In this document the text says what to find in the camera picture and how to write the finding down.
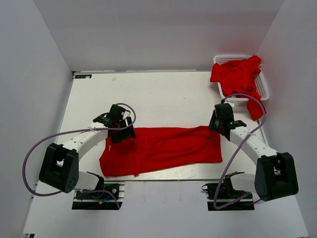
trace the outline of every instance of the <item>red towel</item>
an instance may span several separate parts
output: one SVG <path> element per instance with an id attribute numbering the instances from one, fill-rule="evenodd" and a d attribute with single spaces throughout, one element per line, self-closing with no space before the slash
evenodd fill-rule
<path id="1" fill-rule="evenodd" d="M 104 176 L 137 176 L 193 163 L 222 162 L 220 135 L 207 126 L 135 128 L 137 138 L 111 144 L 100 158 Z"/>
<path id="2" fill-rule="evenodd" d="M 212 68 L 210 82 L 220 82 L 224 96 L 244 93 L 261 101 L 261 96 L 257 93 L 254 81 L 254 78 L 261 72 L 260 63 L 261 59 L 258 56 L 243 60 L 232 60 L 222 65 L 215 63 Z M 263 115 L 261 107 L 253 99 L 249 99 L 247 108 L 253 120 L 258 120 Z"/>

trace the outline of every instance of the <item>white backdrop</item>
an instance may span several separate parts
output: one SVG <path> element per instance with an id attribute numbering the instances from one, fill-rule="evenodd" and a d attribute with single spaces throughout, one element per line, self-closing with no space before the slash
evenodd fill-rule
<path id="1" fill-rule="evenodd" d="M 294 156 L 296 196 L 310 237 L 317 237 L 317 2 L 287 0 L 258 55 L 270 89 L 270 145 Z"/>
<path id="2" fill-rule="evenodd" d="M 30 147 L 56 132 L 71 86 L 71 71 L 31 0 L 0 7 L 0 237 L 20 237 L 31 194 L 22 182 Z M 34 187 L 45 145 L 27 175 Z"/>
<path id="3" fill-rule="evenodd" d="M 211 69 L 254 54 L 283 0 L 34 0 L 72 71 Z"/>
<path id="4" fill-rule="evenodd" d="M 220 101 L 210 72 L 143 72 L 93 74 L 75 79 L 61 130 L 84 128 L 112 103 L 127 102 L 137 113 L 135 127 L 195 127 L 208 125 L 213 106 Z M 249 128 L 256 127 L 247 113 L 235 113 Z M 60 136 L 57 143 L 72 138 Z M 36 238 L 298 238 L 307 236 L 294 196 L 258 204 L 255 211 L 207 209 L 205 181 L 219 179 L 236 145 L 221 137 L 223 162 L 187 165 L 126 176 L 120 211 L 71 210 L 73 193 L 35 197 L 25 233 Z M 80 161 L 80 170 L 102 175 L 99 158 L 105 142 L 98 143 Z M 254 173 L 255 164 L 240 151 L 228 173 Z M 54 188 L 39 183 L 37 192 Z"/>

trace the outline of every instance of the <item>white basket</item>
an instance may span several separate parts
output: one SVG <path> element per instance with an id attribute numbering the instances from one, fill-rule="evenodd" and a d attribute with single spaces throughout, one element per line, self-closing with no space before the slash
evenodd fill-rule
<path id="1" fill-rule="evenodd" d="M 226 63 L 231 60 L 245 60 L 248 59 L 251 56 L 248 55 L 218 55 L 213 57 L 213 63 L 218 63 L 219 65 Z M 261 101 L 265 101 L 269 98 L 269 92 L 267 88 L 266 81 L 264 79 L 263 73 L 261 72 L 257 77 L 255 77 L 255 83 L 257 87 L 257 92 L 261 96 Z M 218 88 L 220 92 L 221 98 L 225 98 L 222 92 L 221 84 L 218 83 Z M 249 99 L 248 98 L 235 98 L 232 97 L 228 99 L 228 101 L 233 102 L 235 106 L 242 106 L 247 103 Z"/>

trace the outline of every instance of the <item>gray wall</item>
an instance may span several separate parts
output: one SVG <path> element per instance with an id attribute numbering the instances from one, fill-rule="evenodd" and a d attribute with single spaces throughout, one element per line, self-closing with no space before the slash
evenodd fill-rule
<path id="1" fill-rule="evenodd" d="M 216 54 L 254 54 L 283 0 L 34 2 L 81 71 L 210 69 Z"/>
<path id="2" fill-rule="evenodd" d="M 31 201 L 22 182 L 28 149 L 59 127 L 71 72 L 31 0 L 0 7 L 0 237 L 20 237 Z M 27 167 L 34 186 L 44 146 Z"/>
<path id="3" fill-rule="evenodd" d="M 270 90 L 265 131 L 272 147 L 296 161 L 296 197 L 312 238 L 317 238 L 316 12 L 317 1 L 285 1 L 258 51 Z"/>

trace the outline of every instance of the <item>white tabletop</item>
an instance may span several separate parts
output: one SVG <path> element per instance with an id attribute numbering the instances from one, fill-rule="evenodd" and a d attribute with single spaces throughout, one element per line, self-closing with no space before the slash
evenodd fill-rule
<path id="1" fill-rule="evenodd" d="M 74 79 L 61 131 L 87 127 L 93 118 L 107 112 L 114 103 L 127 103 L 134 108 L 137 113 L 135 127 L 208 125 L 214 105 L 220 102 L 217 86 L 209 82 L 210 74 L 127 72 Z M 236 113 L 235 118 L 250 129 L 257 126 L 247 113 Z M 71 137 L 60 137 L 58 143 Z M 221 138 L 222 163 L 187 165 L 137 177 L 106 178 L 126 181 L 119 211 L 73 211 L 73 192 L 35 197 L 24 233 L 35 233 L 36 238 L 307 236 L 294 196 L 259 204 L 255 211 L 208 212 L 206 194 L 201 192 L 201 186 L 204 180 L 220 178 L 236 147 Z M 99 158 L 104 148 L 103 141 L 89 151 L 80 161 L 80 170 L 102 175 Z M 235 171 L 255 172 L 255 165 L 244 152 L 239 152 L 229 173 Z M 51 190 L 43 183 L 37 187 L 39 192 Z"/>
<path id="2" fill-rule="evenodd" d="M 137 113 L 135 127 L 196 127 L 208 125 L 214 105 L 220 103 L 216 84 L 209 82 L 210 72 L 151 72 L 94 74 L 75 79 L 61 131 L 85 128 L 92 119 L 109 111 L 114 103 L 127 103 Z M 250 129 L 257 126 L 247 113 L 235 114 Z M 73 135 L 63 136 L 62 143 Z M 80 169 L 102 175 L 99 158 L 105 142 L 89 151 L 80 161 Z M 236 145 L 221 138 L 223 163 L 195 164 L 108 180 L 200 180 L 218 179 Z M 229 172 L 255 172 L 254 163 L 240 152 Z"/>

